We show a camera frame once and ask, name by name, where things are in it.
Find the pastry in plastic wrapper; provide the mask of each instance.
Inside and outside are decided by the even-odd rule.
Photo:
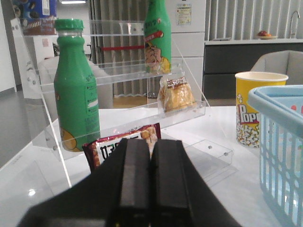
[[[184,76],[176,79],[161,78],[158,106],[165,113],[196,106],[196,100]]]
[[[136,130],[84,144],[82,147],[91,171],[94,171],[115,150],[122,138],[146,140],[152,156],[155,143],[161,139],[160,124],[145,125]]]

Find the dark cabinet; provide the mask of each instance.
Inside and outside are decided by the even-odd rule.
[[[303,51],[303,43],[205,45],[203,93],[207,99],[235,98],[237,72],[249,71],[263,54]]]

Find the light blue plastic basket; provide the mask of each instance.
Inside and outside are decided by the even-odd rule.
[[[260,112],[260,184],[286,227],[303,227],[303,86],[258,87],[249,105]]]

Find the popcorn bucket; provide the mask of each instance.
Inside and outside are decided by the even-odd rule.
[[[248,105],[248,93],[261,86],[285,85],[287,75],[271,72],[236,73],[237,141],[248,147],[259,147],[259,113]]]

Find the gray chair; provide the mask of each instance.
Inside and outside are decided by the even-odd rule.
[[[288,75],[287,85],[303,84],[303,52],[278,51],[262,55],[250,71]]]

